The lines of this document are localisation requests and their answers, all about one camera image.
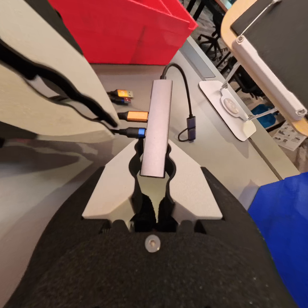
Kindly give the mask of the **red plastic bin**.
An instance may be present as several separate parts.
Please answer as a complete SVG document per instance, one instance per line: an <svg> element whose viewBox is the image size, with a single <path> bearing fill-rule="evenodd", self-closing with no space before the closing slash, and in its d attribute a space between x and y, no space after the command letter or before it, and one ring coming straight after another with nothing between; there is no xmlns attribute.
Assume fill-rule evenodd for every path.
<svg viewBox="0 0 308 308"><path fill-rule="evenodd" d="M51 0L92 64L167 65L198 27L177 0Z"/></svg>

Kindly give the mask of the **teal bag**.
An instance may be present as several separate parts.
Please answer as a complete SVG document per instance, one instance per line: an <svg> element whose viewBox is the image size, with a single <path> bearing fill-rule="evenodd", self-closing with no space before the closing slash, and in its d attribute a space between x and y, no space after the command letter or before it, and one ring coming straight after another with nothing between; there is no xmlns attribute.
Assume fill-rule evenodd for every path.
<svg viewBox="0 0 308 308"><path fill-rule="evenodd" d="M266 115L257 118L259 123L263 126L263 128L268 129L269 127L273 126L276 122L276 116L279 114L279 111L276 110L273 106L267 106L265 104L259 104L255 108L251 110L253 115L263 114Z"/></svg>

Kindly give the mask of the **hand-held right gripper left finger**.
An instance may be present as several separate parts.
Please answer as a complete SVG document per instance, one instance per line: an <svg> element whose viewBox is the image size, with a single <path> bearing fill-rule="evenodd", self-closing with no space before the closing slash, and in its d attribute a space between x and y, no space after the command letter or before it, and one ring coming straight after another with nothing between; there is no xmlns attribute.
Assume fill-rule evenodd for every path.
<svg viewBox="0 0 308 308"><path fill-rule="evenodd" d="M84 219L122 220L136 231L156 227L152 202L142 193L137 178L143 147L143 139L135 139L105 165L82 213Z"/></svg>

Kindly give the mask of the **black cable blue plugs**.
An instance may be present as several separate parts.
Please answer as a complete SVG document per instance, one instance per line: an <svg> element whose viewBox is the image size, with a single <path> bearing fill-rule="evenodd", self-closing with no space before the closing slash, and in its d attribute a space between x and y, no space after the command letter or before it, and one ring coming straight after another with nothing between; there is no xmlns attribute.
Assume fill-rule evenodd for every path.
<svg viewBox="0 0 308 308"><path fill-rule="evenodd" d="M109 96L111 102L116 104L125 105L129 102L128 98L119 98L119 97L111 97ZM110 129L110 131L114 134L119 134L122 136L126 136L128 138L135 138L135 139L143 139L146 135L146 128L142 127L128 127L125 129Z"/></svg>

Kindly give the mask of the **printed paper sheet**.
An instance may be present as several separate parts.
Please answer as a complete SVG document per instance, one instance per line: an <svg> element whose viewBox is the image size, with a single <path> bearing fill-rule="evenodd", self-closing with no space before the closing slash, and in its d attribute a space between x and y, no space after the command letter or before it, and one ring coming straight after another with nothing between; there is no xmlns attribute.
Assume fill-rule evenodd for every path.
<svg viewBox="0 0 308 308"><path fill-rule="evenodd" d="M307 136L298 133L287 121L273 135L273 140L285 149L295 151Z"/></svg>

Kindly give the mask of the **blue plastic bin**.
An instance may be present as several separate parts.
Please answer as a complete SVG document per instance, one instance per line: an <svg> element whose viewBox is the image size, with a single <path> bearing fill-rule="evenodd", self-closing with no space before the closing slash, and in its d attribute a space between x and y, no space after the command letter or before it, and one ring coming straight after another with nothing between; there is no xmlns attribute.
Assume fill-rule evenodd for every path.
<svg viewBox="0 0 308 308"><path fill-rule="evenodd" d="M249 209L298 307L308 307L308 173L261 186Z"/></svg>

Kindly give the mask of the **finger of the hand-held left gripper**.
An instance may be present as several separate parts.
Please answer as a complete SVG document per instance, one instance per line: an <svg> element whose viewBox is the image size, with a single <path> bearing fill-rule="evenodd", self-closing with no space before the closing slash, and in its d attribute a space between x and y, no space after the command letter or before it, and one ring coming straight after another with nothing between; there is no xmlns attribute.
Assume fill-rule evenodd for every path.
<svg viewBox="0 0 308 308"><path fill-rule="evenodd" d="M1 66L1 122L38 138L114 138L103 124L83 118L69 106L42 97L15 72Z"/></svg>
<svg viewBox="0 0 308 308"><path fill-rule="evenodd" d="M1 1L1 60L27 80L42 77L113 128L119 119L86 58L26 1Z"/></svg>

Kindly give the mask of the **grey USB hub with cable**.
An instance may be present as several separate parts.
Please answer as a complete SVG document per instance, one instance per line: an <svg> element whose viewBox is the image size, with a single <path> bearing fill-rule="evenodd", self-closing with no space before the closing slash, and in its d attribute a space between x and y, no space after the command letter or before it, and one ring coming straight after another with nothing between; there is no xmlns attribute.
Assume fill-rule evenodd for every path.
<svg viewBox="0 0 308 308"><path fill-rule="evenodd" d="M180 142L191 142L196 139L196 117L192 113L186 75L180 65L170 63L164 67L160 79L154 80L152 83L144 151L140 170L140 175L144 177L165 177L165 159L168 147L173 85L173 81L166 79L166 75L171 67L175 67L183 77L189 110L189 115L186 119L187 127L178 134L178 140Z"/></svg>

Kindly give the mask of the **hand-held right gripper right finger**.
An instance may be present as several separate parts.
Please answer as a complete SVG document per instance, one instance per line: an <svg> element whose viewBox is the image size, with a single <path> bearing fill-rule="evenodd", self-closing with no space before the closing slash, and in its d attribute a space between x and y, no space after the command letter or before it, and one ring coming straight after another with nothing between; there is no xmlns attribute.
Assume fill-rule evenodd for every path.
<svg viewBox="0 0 308 308"><path fill-rule="evenodd" d="M157 229L175 232L184 221L221 220L223 215L202 167L168 140L165 172L169 179L158 210Z"/></svg>

